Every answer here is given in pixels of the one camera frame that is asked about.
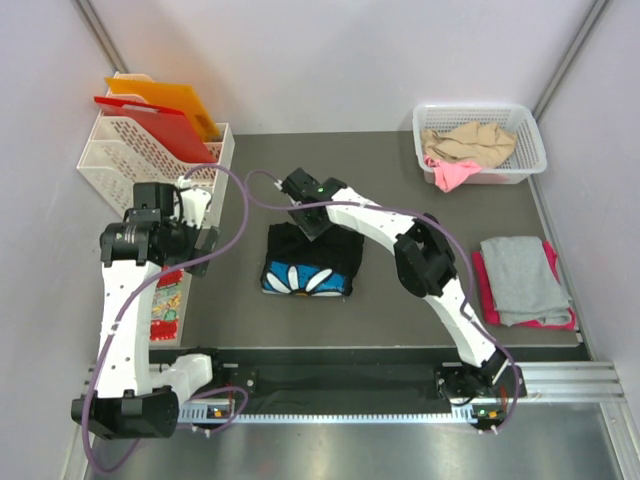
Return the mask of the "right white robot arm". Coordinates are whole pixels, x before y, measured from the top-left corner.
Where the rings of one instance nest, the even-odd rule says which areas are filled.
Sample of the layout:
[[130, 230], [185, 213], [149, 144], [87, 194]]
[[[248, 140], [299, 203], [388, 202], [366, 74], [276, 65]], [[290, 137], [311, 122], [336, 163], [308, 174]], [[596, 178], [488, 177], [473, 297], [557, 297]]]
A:
[[289, 197], [289, 213], [309, 238], [318, 238], [332, 226], [345, 227], [393, 255], [401, 285], [433, 308], [454, 340], [462, 378], [452, 381], [451, 396], [458, 387], [468, 388], [473, 396], [487, 396], [502, 385], [508, 357], [471, 307], [451, 241], [434, 218], [389, 210], [337, 179], [320, 183], [301, 168], [276, 185]]

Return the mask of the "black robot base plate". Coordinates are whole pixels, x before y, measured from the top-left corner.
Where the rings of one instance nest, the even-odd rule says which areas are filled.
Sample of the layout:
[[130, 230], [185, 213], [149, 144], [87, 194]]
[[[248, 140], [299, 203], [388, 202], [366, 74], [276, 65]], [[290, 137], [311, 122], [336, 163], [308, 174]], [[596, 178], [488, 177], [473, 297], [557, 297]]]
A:
[[249, 392], [249, 414], [444, 413], [452, 406], [491, 403], [526, 389], [508, 366], [494, 390], [473, 396], [460, 380], [452, 348], [199, 348], [213, 360], [215, 387]]

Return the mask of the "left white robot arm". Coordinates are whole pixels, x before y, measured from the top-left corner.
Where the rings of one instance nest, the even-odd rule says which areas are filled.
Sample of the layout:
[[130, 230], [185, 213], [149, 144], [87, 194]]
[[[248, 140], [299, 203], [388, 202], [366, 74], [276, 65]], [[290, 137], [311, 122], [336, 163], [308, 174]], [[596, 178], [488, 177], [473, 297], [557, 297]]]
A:
[[158, 374], [149, 349], [156, 287], [178, 267], [203, 275], [217, 230], [201, 233], [211, 194], [181, 179], [133, 187], [123, 219], [100, 236], [104, 305], [97, 377], [92, 392], [71, 403], [71, 417], [101, 439], [168, 438], [179, 410], [199, 390], [216, 396], [225, 370], [204, 354], [187, 354]]

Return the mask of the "black t-shirt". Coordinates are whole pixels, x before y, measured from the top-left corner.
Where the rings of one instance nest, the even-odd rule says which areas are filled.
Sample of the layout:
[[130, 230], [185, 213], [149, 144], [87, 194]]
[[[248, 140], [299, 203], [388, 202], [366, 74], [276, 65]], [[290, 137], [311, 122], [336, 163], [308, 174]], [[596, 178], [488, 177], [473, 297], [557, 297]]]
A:
[[261, 289], [274, 295], [348, 297], [363, 250], [364, 236], [340, 226], [311, 241], [294, 224], [273, 224], [268, 230]]

